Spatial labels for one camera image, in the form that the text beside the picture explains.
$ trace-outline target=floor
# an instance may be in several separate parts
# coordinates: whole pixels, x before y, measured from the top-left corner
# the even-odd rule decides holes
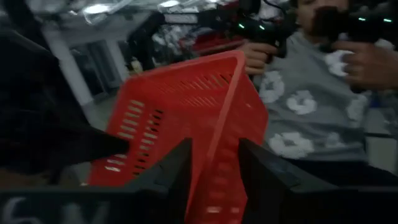
[[[90,124],[100,130],[105,130],[112,114],[116,97],[110,97],[99,103],[85,105],[83,110]],[[366,129],[372,133],[388,133],[384,128],[384,118],[378,109],[371,109],[368,114]],[[394,139],[368,138],[369,162],[376,167],[398,174],[398,150]],[[81,182],[86,182],[90,164],[78,164],[73,167]]]

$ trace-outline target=red shopping basket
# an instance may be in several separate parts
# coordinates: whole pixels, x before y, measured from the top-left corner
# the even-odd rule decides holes
[[[240,223],[246,194],[238,139],[262,144],[268,114],[234,50],[147,72],[119,92],[107,132],[131,141],[128,154],[93,163],[91,185],[122,185],[183,138],[193,138],[187,223]]]

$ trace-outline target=gray shirt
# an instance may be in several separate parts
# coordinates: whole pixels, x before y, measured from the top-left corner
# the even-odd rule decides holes
[[[325,54],[296,32],[286,58],[267,67],[259,95],[269,112],[265,140],[278,155],[313,161],[363,161],[370,92],[353,93],[331,74]]]

